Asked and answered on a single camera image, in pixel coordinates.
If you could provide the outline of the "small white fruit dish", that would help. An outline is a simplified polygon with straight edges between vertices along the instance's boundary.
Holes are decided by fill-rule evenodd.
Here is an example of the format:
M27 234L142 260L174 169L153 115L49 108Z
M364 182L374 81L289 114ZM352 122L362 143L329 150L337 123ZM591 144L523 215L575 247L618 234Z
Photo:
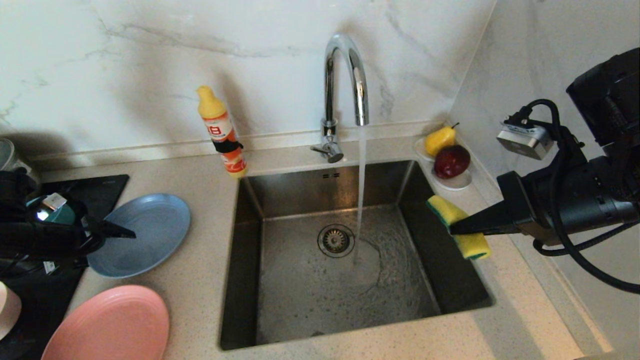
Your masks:
M419 137L413 145L414 152L418 157L427 163L427 168L429 169L430 177L435 180L435 182L448 191L462 191L468 188L473 182L473 175L471 174L470 168L467 168L462 174L459 174L456 177L452 178L439 178L435 174L435 158L428 155L425 150L425 139L423 137Z

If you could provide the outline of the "chrome gooseneck faucet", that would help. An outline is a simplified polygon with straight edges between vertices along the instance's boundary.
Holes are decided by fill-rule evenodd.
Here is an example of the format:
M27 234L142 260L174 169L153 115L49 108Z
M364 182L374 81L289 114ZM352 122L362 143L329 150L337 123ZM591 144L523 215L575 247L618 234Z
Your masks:
M353 39L343 32L333 34L324 54L324 116L321 119L321 144L311 146L329 164L340 162L344 153L338 142L338 121L334 117L334 72L335 56L340 53L345 59L352 87L356 126L370 124L370 101L365 65Z

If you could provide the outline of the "large pink plate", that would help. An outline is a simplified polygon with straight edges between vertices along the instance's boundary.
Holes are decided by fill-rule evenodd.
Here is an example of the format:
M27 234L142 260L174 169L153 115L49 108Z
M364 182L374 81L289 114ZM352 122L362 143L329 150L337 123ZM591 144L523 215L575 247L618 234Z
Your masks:
M61 322L41 360L162 360L170 315L162 297L121 285L82 303Z

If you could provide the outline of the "teal bowl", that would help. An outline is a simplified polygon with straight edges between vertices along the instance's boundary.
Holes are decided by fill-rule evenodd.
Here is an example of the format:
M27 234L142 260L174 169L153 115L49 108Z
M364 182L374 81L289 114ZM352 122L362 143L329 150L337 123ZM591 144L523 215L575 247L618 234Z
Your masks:
M74 224L76 215L71 207L64 204L54 210L43 203L47 197L46 195L41 195L26 202L27 209L35 211L35 219L44 223Z

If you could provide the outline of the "dark red apple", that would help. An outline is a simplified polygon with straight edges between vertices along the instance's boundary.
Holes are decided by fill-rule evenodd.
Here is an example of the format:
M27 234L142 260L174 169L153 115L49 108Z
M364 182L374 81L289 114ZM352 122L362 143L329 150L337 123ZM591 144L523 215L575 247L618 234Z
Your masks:
M464 173L471 164L471 155L461 145L447 146L435 157L434 173L437 178L452 179Z

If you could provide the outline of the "yellow fish-shaped sponge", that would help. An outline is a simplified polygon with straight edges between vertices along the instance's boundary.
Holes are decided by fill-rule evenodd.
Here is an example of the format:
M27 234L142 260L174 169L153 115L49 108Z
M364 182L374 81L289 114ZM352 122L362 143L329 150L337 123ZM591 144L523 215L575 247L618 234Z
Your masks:
M446 227L464 259L485 259L492 254L484 234L453 234L451 226L469 217L464 210L439 195L428 198L427 205Z

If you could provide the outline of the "running tap water stream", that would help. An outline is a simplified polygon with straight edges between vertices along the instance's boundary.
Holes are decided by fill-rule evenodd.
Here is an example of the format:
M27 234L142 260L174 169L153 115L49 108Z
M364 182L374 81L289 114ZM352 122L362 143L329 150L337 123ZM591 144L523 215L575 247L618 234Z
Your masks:
M358 127L358 210L356 217L356 233L355 244L353 250L353 265L359 264L359 246L361 243L362 217L364 211L364 192L366 182L366 157L367 157L367 128L366 126Z

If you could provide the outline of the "small pale pink plate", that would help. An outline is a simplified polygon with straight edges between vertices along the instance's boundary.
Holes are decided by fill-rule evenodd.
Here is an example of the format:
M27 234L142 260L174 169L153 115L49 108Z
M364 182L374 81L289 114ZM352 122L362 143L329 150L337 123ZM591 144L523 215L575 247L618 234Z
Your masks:
M13 289L0 281L0 341L7 337L18 323L22 300Z

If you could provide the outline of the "round metal drain strainer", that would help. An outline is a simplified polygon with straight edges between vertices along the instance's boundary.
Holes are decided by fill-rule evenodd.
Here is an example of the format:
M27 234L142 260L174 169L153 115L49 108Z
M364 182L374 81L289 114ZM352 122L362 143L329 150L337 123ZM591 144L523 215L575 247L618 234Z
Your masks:
M329 224L317 236L317 245L323 255L338 259L350 255L355 247L355 235L343 224Z

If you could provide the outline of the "black induction cooktop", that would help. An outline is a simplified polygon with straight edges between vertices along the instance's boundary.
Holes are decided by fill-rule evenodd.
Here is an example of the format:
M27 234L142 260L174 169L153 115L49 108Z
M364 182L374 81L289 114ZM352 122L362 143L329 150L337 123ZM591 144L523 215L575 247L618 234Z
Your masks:
M49 182L31 203L35 205L57 193L82 202L87 214L100 220L114 210L129 179L121 174ZM54 264L52 271L46 271L41 260L22 250L23 245L9 234L9 223L0 221L0 281L17 294L22 305L16 323L0 339L0 360L41 360L89 265L80 257L72 263Z

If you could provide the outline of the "yellow-capped dish soap bottle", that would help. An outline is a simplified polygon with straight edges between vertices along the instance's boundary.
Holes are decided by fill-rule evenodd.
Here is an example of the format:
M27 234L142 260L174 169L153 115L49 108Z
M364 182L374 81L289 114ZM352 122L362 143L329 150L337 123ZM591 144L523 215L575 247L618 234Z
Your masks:
M198 87L196 93L199 97L199 116L220 155L226 173L234 178L245 177L247 162L243 155L243 145L238 141L226 104L208 86Z

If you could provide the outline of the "yellow pear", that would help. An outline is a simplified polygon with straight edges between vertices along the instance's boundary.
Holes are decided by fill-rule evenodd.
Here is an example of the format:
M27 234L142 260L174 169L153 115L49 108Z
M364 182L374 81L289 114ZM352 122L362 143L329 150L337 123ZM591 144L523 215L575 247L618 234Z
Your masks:
M458 123L452 126L444 126L428 134L423 140L423 148L426 154L435 158L444 148L454 146L457 141L457 125Z

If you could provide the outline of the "blue plate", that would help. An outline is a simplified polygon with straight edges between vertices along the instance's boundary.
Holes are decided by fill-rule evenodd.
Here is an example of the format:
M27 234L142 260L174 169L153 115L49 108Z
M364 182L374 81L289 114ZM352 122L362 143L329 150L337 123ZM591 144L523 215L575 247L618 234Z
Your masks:
M87 264L98 275L124 279L150 271L178 250L190 228L191 210L174 194L151 193L124 203L105 220L135 237L108 237L87 255Z

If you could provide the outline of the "stainless steel sink basin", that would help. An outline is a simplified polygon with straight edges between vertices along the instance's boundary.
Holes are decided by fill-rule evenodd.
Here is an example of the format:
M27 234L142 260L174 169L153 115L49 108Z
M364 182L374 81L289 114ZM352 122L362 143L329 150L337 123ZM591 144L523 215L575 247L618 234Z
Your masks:
M359 167L240 180L223 303L224 351L470 312L494 305L471 260L430 210L416 161L367 164L359 264L318 247L357 232Z

